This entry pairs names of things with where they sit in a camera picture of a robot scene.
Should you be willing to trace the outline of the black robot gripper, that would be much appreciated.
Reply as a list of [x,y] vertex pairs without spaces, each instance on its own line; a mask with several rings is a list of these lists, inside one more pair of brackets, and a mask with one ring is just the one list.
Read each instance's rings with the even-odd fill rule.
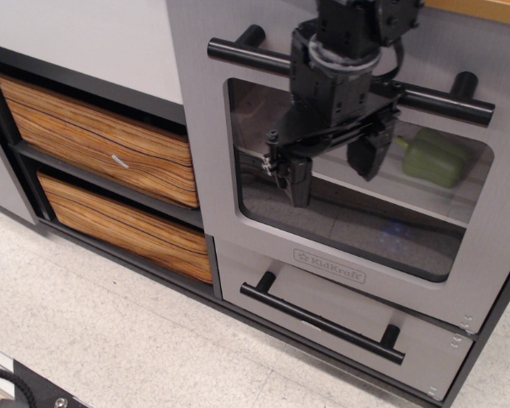
[[347,145],[348,164],[366,181],[388,153],[400,91],[399,68],[373,70],[383,47],[402,57],[402,36],[372,40],[361,31],[328,37],[319,27],[292,33],[291,107],[267,132],[263,169],[294,207],[309,205],[314,157]]

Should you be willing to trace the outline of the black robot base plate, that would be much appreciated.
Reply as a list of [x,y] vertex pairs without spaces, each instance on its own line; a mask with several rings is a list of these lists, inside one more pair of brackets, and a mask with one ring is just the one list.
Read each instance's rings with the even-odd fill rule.
[[73,394],[50,382],[31,368],[13,360],[13,373],[23,379],[34,394],[37,407],[55,407],[57,400],[65,400],[67,408],[87,408],[83,401]]

